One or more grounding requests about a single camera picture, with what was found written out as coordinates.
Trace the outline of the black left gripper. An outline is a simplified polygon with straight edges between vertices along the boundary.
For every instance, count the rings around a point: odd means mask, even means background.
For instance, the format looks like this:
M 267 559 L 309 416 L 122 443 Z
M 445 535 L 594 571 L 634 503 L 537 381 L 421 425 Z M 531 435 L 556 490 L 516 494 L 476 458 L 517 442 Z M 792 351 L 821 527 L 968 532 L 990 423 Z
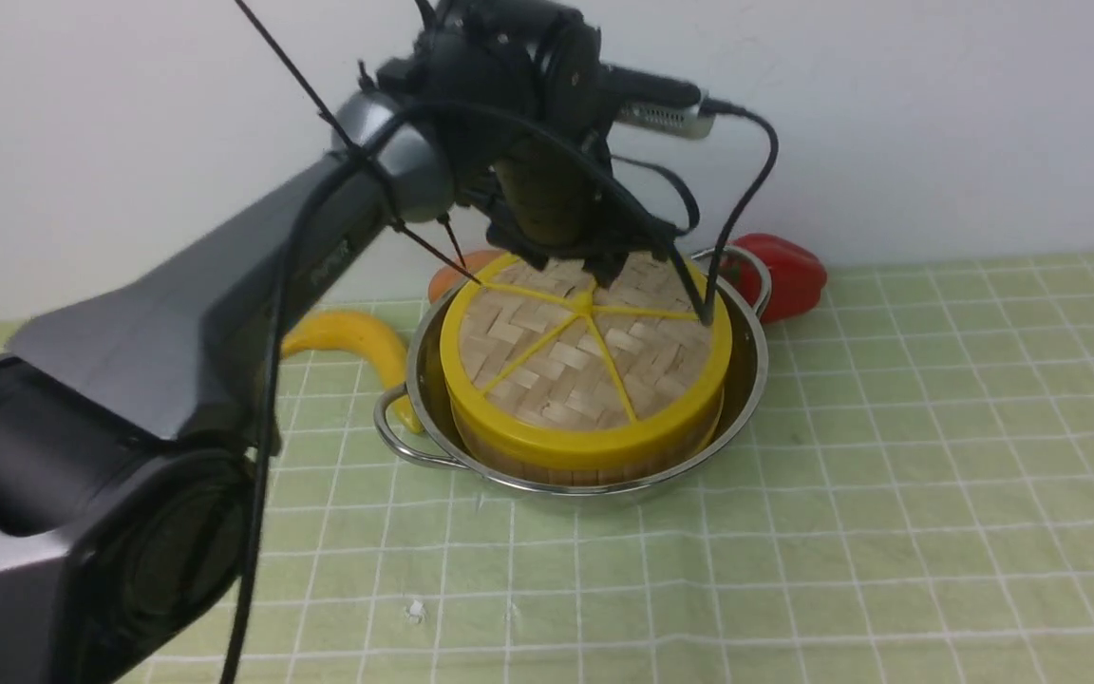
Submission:
M 613 178 L 602 35 L 552 1 L 423 5 L 414 49 L 379 90 L 424 105 L 456 200 L 489 218 L 487 242 L 536 269 L 578 260 L 613 285 L 633 253 L 676 256 L 677 231 Z

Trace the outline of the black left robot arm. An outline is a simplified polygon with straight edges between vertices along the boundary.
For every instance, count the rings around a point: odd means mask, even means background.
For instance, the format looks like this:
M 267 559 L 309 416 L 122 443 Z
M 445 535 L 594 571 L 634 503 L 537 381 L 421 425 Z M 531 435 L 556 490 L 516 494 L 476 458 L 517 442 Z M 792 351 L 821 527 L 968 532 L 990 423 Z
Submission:
M 489 237 L 609 280 L 676 231 L 612 178 L 629 105 L 694 84 L 600 60 L 551 1 L 420 4 L 414 49 L 335 112 L 331 149 L 131 285 L 0 353 L 0 683 L 113 683 L 255 586 L 279 343 L 386 228 L 475 202 Z

